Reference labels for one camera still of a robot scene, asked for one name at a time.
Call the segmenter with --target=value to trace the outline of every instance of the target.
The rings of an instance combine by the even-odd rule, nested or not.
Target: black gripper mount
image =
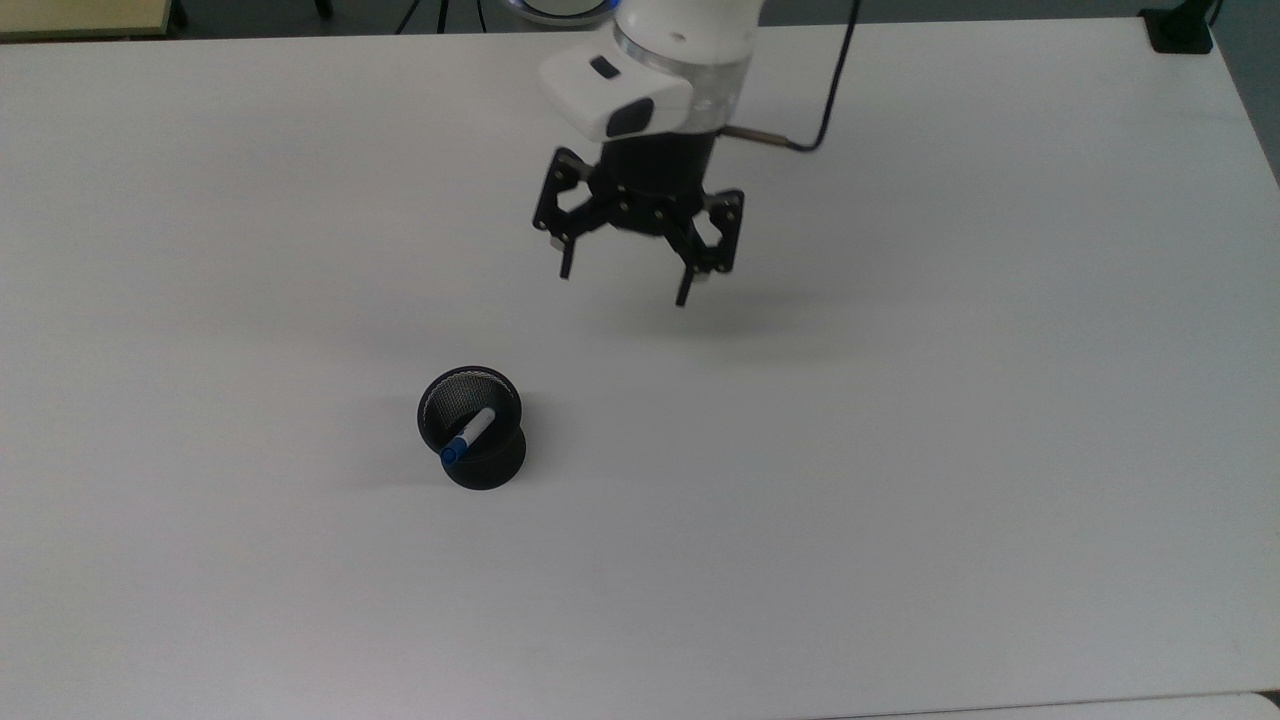
[[[676,295],[676,305],[681,307],[689,300],[689,290],[695,279],[733,270],[737,236],[742,224],[742,191],[728,190],[708,195],[701,190],[699,172],[698,182],[684,183],[675,192],[660,195],[643,187],[628,187],[625,179],[613,177],[621,173],[611,173],[602,167],[604,164],[602,159],[600,165],[589,165],[572,150],[559,147],[547,170],[534,214],[534,227],[550,233],[552,245],[563,254],[562,278],[568,279],[573,268],[577,240],[604,224],[666,238],[685,263],[685,274]],[[590,197],[577,208],[562,209],[559,195],[584,182]],[[718,242],[708,245],[694,227],[694,218],[700,213],[707,213],[712,225],[721,232]]]

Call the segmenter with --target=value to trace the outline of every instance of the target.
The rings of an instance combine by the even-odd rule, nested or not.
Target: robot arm
[[[552,104],[603,143],[595,165],[561,147],[547,170],[534,227],[561,251],[562,278],[577,240],[604,224],[667,241],[685,265],[677,305],[695,281],[733,270],[745,196],[709,195],[703,177],[737,105],[763,4],[622,0],[589,42],[543,64],[540,85]],[[590,197],[562,209],[559,196],[580,184]],[[719,238],[694,227],[703,213]]]
[[[596,142],[717,131],[737,102],[763,4],[622,0],[612,23],[543,64],[543,92]]]

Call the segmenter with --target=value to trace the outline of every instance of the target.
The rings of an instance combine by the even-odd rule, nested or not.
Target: blue marker cap
[[[449,465],[457,462],[466,451],[467,451],[467,441],[456,437],[449,441],[449,445],[444,446],[444,450],[440,451],[440,462],[443,462],[444,466],[448,468]]]

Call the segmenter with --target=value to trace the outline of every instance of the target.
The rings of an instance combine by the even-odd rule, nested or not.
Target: white robot arm housing
[[[596,142],[717,131],[737,104],[763,3],[622,0],[588,42],[543,63],[543,92]]]

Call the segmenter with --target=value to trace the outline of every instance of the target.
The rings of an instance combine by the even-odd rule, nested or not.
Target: pen holder
[[[468,489],[499,487],[525,462],[516,386],[489,368],[457,368],[435,378],[417,406],[417,429],[435,454],[485,407],[493,409],[493,423],[466,455],[444,468],[453,482]]]

